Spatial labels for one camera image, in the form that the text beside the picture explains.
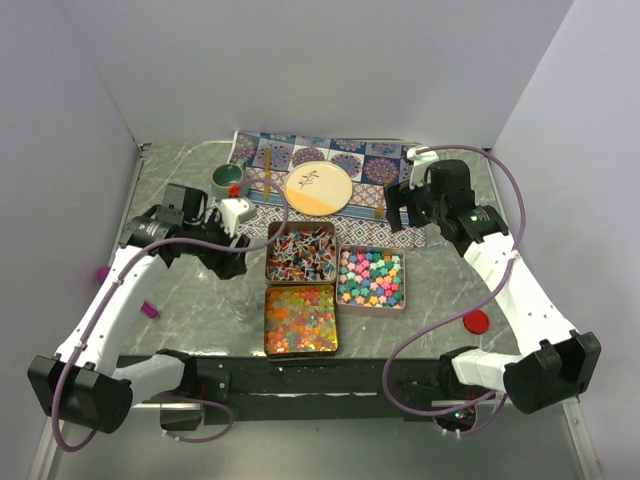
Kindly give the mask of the tin of lollipops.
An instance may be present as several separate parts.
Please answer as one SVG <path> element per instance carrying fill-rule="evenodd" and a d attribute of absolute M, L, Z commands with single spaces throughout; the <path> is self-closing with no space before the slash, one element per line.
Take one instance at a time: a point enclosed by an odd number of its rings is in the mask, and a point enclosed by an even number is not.
<path fill-rule="evenodd" d="M 267 246 L 269 284 L 331 284 L 337 279 L 337 237 L 330 222 L 294 221 Z"/>

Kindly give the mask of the tin of pastel star candies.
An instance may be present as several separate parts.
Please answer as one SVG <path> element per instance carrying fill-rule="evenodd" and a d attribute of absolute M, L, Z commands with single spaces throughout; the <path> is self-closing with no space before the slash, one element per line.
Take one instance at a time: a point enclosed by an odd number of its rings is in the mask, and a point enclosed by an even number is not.
<path fill-rule="evenodd" d="M 343 313 L 399 316 L 407 304 L 404 251 L 342 245 L 335 293 L 338 310 Z"/>

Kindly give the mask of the gold tin of gummy stars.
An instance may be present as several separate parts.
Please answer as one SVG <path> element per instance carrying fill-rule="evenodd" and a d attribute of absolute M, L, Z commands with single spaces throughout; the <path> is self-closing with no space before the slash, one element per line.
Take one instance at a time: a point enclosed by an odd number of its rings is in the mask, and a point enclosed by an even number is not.
<path fill-rule="evenodd" d="M 332 285 L 272 285 L 266 289 L 264 353 L 269 359 L 331 357 L 339 347 Z"/>

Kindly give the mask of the purple plastic scoop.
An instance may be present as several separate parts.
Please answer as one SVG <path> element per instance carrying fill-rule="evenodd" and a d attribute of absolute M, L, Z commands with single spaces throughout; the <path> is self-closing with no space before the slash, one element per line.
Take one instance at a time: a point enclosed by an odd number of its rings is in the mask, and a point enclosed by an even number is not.
<path fill-rule="evenodd" d="M 109 266 L 103 266 L 99 268 L 96 272 L 97 281 L 100 284 L 103 284 L 106 281 L 110 271 L 111 271 L 111 268 Z M 141 312 L 152 320 L 157 320 L 160 318 L 160 312 L 151 303 L 147 301 L 143 302 L 141 306 Z"/>

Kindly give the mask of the clear glass jar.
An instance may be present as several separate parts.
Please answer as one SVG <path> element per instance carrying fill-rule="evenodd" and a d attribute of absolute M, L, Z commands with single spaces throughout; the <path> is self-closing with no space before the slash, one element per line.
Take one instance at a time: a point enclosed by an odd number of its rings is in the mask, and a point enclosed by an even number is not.
<path fill-rule="evenodd" d="M 239 279 L 230 280 L 224 290 L 224 299 L 233 317 L 239 322 L 253 322 L 257 318 L 258 306 L 249 283 Z"/>

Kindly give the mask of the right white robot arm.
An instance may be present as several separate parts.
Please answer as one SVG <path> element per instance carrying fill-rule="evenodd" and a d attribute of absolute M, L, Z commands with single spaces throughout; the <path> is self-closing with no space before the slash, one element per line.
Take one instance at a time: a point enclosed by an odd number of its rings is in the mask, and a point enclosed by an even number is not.
<path fill-rule="evenodd" d="M 525 414 L 584 393 L 602 351 L 599 340 L 592 332 L 579 332 L 554 306 L 497 210 L 476 203 L 466 163 L 439 160 L 419 167 L 418 173 L 420 182 L 384 190 L 392 231 L 402 227 L 402 208 L 412 227 L 437 225 L 490 290 L 519 349 L 516 355 L 477 347 L 443 354 L 440 391 L 453 399 L 472 386 L 502 392 Z"/>

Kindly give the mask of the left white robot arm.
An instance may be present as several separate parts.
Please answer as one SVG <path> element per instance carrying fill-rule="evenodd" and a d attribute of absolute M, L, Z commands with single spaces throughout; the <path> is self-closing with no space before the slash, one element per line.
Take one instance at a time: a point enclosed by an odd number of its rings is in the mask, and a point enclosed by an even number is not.
<path fill-rule="evenodd" d="M 206 206 L 207 194 L 171 184 L 161 203 L 130 219 L 113 263 L 82 320 L 50 357 L 37 356 L 27 376 L 44 411 L 94 432 L 112 433 L 131 408 L 167 393 L 179 402 L 201 391 L 196 359 L 160 350 L 120 368 L 121 345 L 156 280 L 183 255 L 222 280 L 246 272 L 249 239 L 241 224 L 256 214 L 245 197 Z"/>

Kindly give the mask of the patterned placemat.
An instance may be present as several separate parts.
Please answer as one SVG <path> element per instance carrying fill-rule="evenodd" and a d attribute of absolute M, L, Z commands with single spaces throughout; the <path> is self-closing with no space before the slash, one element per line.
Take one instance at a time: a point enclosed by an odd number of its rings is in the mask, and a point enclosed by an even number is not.
<path fill-rule="evenodd" d="M 410 178 L 406 141 L 327 138 L 237 131 L 228 162 L 246 176 L 270 177 L 289 203 L 289 220 L 327 221 L 343 243 L 422 248 L 426 233 L 405 226 L 393 233 L 383 190 Z"/>

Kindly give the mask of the cream and orange plate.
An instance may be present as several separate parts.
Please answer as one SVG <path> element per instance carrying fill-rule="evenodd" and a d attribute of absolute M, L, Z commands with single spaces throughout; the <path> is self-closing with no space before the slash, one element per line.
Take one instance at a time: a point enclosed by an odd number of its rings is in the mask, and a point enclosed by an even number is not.
<path fill-rule="evenodd" d="M 342 210 L 351 200 L 353 182 L 340 167 L 312 161 L 295 167 L 285 178 L 283 191 L 298 212 L 324 217 Z"/>

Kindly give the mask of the green ceramic mug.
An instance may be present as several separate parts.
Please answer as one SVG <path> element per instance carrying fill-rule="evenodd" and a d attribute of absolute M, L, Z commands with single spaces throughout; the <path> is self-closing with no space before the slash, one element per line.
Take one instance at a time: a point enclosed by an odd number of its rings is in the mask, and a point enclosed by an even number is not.
<path fill-rule="evenodd" d="M 248 189 L 244 162 L 219 165 L 211 174 L 211 194 L 216 200 L 245 197 Z"/>

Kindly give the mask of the gold knife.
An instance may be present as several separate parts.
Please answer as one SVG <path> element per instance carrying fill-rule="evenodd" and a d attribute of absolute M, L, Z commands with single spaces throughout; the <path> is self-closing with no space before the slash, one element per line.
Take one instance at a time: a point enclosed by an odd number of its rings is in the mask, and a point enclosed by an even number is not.
<path fill-rule="evenodd" d="M 270 191 L 271 191 L 271 184 L 269 182 L 271 181 L 271 178 L 272 178 L 272 174 L 271 174 L 271 161 L 272 161 L 271 147 L 268 147 L 268 146 L 265 147 L 265 149 L 264 149 L 264 160 L 265 160 L 264 178 L 268 182 L 264 184 L 263 200 L 264 200 L 264 202 L 267 202 L 269 200 Z"/>

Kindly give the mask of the red jar lid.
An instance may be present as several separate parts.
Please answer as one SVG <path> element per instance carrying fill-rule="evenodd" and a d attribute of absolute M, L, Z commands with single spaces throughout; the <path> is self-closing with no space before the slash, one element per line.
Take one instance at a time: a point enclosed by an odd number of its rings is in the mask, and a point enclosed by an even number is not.
<path fill-rule="evenodd" d="M 482 310 L 474 310 L 463 316 L 465 329 L 474 335 L 483 335 L 490 329 L 490 318 Z"/>

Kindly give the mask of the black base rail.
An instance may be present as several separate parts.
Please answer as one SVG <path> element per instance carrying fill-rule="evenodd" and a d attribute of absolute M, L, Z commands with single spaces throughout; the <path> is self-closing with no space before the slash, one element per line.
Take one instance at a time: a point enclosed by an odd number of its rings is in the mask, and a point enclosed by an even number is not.
<path fill-rule="evenodd" d="M 272 361 L 265 357 L 206 356 L 195 359 L 197 380 L 186 391 L 155 394 L 153 401 L 207 400 L 229 407 L 241 422 L 402 418 L 421 421 L 386 397 L 385 361 L 376 358 L 317 358 Z M 434 359 L 400 359 L 391 365 L 389 386 L 408 407 L 478 400 L 483 387 L 454 382 Z"/>

